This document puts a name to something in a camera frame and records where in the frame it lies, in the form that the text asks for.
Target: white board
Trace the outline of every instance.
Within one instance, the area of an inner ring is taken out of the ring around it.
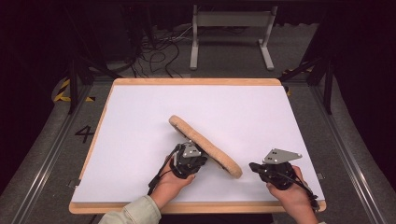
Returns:
[[[174,202],[271,202],[250,162],[273,148],[301,153],[292,161],[324,200],[316,172],[282,86],[115,85],[90,161],[72,203],[129,203],[147,194],[165,157],[186,142],[168,122],[184,119],[242,168],[232,178],[214,161],[201,168]]]

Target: printed number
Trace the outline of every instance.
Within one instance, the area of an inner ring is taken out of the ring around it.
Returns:
[[[84,136],[84,141],[82,141],[82,143],[85,143],[85,142],[87,142],[88,136],[94,134],[94,133],[90,133],[90,130],[91,130],[91,127],[87,125],[83,129],[81,129],[78,132],[76,132],[75,135],[83,135]]]

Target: floor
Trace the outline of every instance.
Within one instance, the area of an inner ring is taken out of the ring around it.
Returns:
[[[268,49],[276,67],[265,68],[258,29],[200,30],[198,69],[191,71],[189,26],[172,44],[144,48],[142,58],[121,72],[125,77],[279,77],[298,66],[318,26],[276,26]],[[169,34],[158,31],[158,38]],[[115,69],[122,64],[110,63]],[[290,88],[290,104],[326,197],[327,209],[318,214],[327,223],[396,223],[396,193],[363,144],[338,90],[332,91],[332,114],[322,106],[323,83],[307,86],[306,74],[283,83]],[[64,83],[55,87],[55,96]],[[42,133],[19,171],[0,197],[0,223],[97,223],[100,215],[73,215],[68,205],[102,114],[112,79],[97,76],[92,86],[79,85],[81,103],[68,115],[69,102],[55,102]],[[261,223],[251,215],[250,223]],[[287,214],[273,214],[275,223],[294,223]],[[218,219],[211,223],[238,223]]]

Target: white surface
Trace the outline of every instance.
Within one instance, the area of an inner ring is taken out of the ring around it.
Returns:
[[[273,148],[301,153],[310,188],[324,200],[304,140],[281,86],[113,87],[107,111],[73,203],[128,203],[147,194],[149,181],[185,139],[169,124],[178,115],[242,168],[233,179],[208,161],[174,202],[275,201],[251,172]]]

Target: human hand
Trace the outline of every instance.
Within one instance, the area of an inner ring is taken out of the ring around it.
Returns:
[[[292,166],[297,176],[304,182],[303,174],[298,166]],[[285,190],[277,189],[274,185],[267,183],[270,193],[280,200],[286,212],[299,224],[318,224],[318,220],[312,210],[306,191],[296,184]]]
[[[188,186],[195,178],[195,175],[189,175],[186,179],[178,178],[171,171],[169,162],[170,160],[164,166],[160,174],[161,179],[150,195],[151,199],[157,204],[160,210],[176,198],[180,191]]]

